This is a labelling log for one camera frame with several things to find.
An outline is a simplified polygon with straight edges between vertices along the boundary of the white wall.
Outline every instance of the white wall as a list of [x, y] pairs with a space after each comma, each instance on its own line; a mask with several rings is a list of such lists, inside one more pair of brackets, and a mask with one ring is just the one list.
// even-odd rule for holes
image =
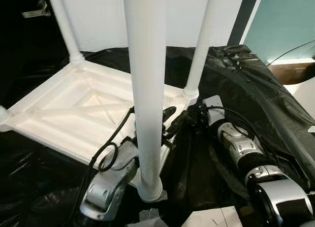
[[303, 83], [284, 85], [304, 109], [315, 119], [315, 77]]
[[[167, 45], [194, 47], [207, 0], [167, 0]], [[123, 0], [63, 0], [81, 51], [127, 47]], [[224, 0], [211, 46], [226, 45], [242, 0]]]

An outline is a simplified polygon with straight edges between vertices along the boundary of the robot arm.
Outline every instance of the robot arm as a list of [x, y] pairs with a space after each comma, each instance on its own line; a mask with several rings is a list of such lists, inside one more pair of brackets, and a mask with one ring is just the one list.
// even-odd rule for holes
[[[81, 215], [77, 226], [98, 226], [99, 222], [111, 222], [115, 219], [125, 193], [126, 186], [136, 175], [138, 162], [137, 147], [129, 140], [118, 148], [118, 155], [112, 167], [95, 175], [80, 205]], [[112, 151], [104, 166], [112, 160]]]
[[[221, 106], [219, 96], [204, 100], [207, 107]], [[300, 226], [313, 219], [311, 202], [304, 190], [269, 160], [258, 145], [225, 120], [224, 111], [209, 109], [209, 125], [216, 123], [218, 140], [229, 151], [244, 178], [254, 209], [267, 226]]]

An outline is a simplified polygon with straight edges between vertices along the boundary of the white cylindrical post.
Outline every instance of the white cylindrical post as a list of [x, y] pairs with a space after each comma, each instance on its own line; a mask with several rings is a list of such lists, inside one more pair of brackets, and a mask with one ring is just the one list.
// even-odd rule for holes
[[61, 0], [50, 0], [50, 3], [54, 9], [54, 13], [63, 35], [64, 42], [67, 46], [68, 53], [70, 54], [70, 62], [80, 64], [84, 61], [84, 57], [78, 49], [77, 42], [72, 32], [67, 14], [64, 10]]
[[209, 38], [211, 36], [211, 28], [215, 19], [220, 17], [220, 13], [217, 12], [217, 9], [221, 3], [222, 2], [219, 0], [208, 0], [199, 33], [198, 43], [190, 67], [188, 81], [186, 87], [184, 88], [184, 94], [187, 97], [193, 98], [199, 96], [198, 86], [210, 46]]
[[139, 148], [138, 193], [160, 197], [159, 160], [166, 55], [166, 0], [124, 0]]

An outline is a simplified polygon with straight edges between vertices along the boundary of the white plastic base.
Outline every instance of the white plastic base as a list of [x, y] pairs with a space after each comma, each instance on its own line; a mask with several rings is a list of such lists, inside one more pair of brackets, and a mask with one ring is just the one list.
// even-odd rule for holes
[[[166, 128], [191, 100], [182, 89], [165, 85], [163, 107], [177, 108], [164, 123]], [[0, 123], [0, 131], [14, 130], [88, 164], [132, 106], [130, 74], [90, 62], [82, 69], [67, 65], [8, 109], [10, 116]], [[133, 114], [113, 142], [120, 144], [126, 136], [135, 136]], [[95, 167], [109, 151], [101, 154]], [[160, 169], [167, 155], [163, 146]]]
[[0, 123], [3, 123], [9, 117], [8, 111], [0, 105]]

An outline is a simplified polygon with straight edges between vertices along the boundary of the black door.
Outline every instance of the black door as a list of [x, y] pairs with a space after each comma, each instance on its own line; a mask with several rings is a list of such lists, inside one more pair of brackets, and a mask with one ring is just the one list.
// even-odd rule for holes
[[[46, 16], [24, 18], [26, 11]], [[0, 104], [12, 106], [67, 61], [67, 50], [49, 0], [0, 0]]]

